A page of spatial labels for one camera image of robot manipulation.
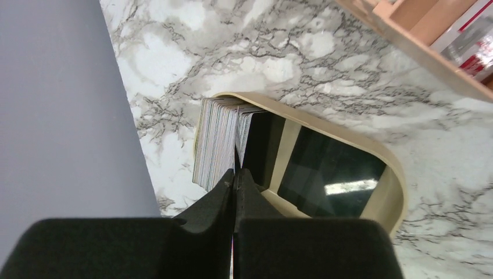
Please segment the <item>stack of credit cards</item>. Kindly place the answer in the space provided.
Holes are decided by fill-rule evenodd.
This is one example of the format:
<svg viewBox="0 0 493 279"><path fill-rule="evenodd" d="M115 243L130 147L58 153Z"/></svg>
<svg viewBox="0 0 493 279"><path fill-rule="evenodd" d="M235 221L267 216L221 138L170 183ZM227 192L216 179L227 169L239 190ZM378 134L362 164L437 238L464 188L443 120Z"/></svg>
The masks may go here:
<svg viewBox="0 0 493 279"><path fill-rule="evenodd" d="M211 191L227 170L248 169L269 187L284 125L281 116L233 96L203 99L193 183Z"/></svg>

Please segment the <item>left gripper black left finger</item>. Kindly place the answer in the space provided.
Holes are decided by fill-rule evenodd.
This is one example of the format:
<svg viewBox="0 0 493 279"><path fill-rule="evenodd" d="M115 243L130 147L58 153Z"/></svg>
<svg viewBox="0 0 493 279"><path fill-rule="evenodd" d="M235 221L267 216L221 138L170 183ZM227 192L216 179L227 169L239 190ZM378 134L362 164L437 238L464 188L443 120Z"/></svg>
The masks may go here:
<svg viewBox="0 0 493 279"><path fill-rule="evenodd" d="M45 219L2 278L229 278L234 172L173 218Z"/></svg>

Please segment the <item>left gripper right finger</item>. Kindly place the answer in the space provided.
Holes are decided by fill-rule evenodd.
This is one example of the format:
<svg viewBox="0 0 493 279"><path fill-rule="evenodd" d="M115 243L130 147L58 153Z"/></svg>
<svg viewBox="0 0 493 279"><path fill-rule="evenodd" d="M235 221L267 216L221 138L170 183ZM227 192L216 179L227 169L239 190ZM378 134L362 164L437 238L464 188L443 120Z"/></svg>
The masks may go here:
<svg viewBox="0 0 493 279"><path fill-rule="evenodd" d="M234 278L402 278L388 234L356 218L283 216L249 170L234 179Z"/></svg>

